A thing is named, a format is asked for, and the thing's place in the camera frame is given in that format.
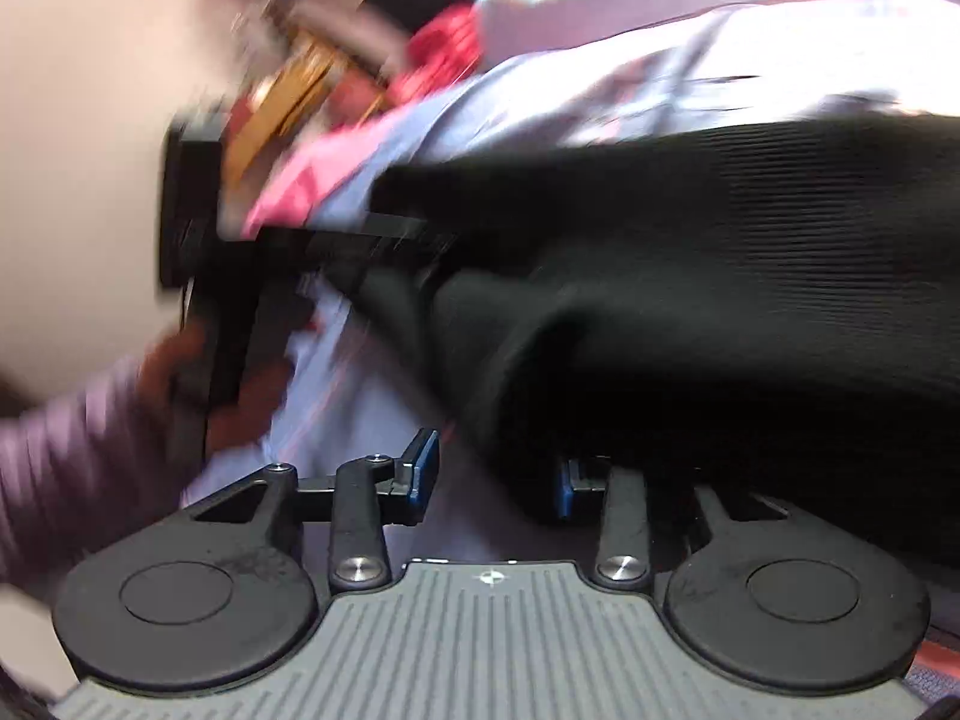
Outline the purple sleeved left forearm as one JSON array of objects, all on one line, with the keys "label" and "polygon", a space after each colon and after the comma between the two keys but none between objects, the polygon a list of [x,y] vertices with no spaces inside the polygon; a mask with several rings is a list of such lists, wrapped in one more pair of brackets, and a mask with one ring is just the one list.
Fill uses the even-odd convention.
[{"label": "purple sleeved left forearm", "polygon": [[28,585],[171,514],[200,475],[200,461],[167,455],[139,372],[126,359],[2,422],[3,582]]}]

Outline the left hand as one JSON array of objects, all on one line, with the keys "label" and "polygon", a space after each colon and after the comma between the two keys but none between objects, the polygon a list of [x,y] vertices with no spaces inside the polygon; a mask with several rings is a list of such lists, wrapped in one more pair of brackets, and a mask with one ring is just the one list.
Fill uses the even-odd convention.
[{"label": "left hand", "polygon": [[[169,426],[174,377],[202,355],[205,327],[189,320],[156,341],[143,356],[137,394],[163,431]],[[206,429],[205,456],[237,449],[262,439],[274,414],[286,401],[295,363],[286,356],[266,362],[244,379],[236,405],[213,411]]]}]

